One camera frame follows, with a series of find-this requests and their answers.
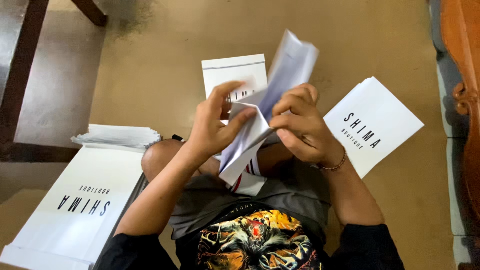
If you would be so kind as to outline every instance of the black t-shirt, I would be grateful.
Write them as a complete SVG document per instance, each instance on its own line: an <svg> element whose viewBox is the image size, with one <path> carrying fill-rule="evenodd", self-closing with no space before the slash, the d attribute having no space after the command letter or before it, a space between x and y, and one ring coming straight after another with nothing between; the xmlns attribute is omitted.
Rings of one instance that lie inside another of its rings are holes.
<svg viewBox="0 0 480 270"><path fill-rule="evenodd" d="M348 224L331 257L323 233L308 224L264 204L233 205L176 241L180 269L403 269L384 224ZM118 234L97 263L100 270L176 269L156 234Z"/></svg>

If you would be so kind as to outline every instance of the beaded bracelet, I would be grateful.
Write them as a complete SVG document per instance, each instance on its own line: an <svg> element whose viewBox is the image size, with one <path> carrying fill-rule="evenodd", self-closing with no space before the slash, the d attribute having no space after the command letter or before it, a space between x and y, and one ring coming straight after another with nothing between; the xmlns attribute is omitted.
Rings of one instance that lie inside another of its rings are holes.
<svg viewBox="0 0 480 270"><path fill-rule="evenodd" d="M343 147L343 158L342 158L342 161L340 161L340 163L338 165L336 165L333 168L327 168L324 165L322 165L320 163L317 163L317 166L318 166L319 169L324 169L324 170L327 170L327 171L334 172L334 171L340 169L340 167L342 167L343 163L345 163L345 157L346 156L347 156L347 151L345 151L345 147Z"/></svg>

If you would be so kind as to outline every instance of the brown floor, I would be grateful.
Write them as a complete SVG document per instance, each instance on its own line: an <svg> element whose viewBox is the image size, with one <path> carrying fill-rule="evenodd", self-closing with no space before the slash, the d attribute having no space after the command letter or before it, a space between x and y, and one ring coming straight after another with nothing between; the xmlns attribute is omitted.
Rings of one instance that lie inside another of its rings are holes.
<svg viewBox="0 0 480 270"><path fill-rule="evenodd" d="M435 49L425 1L101 1L110 15L91 123L148 126L188 137L205 99L201 60L264 53L285 28L320 50L310 83L327 113L375 76L425 126L364 181L406 269L452 269L452 234ZM335 218L327 250L334 250Z"/></svg>

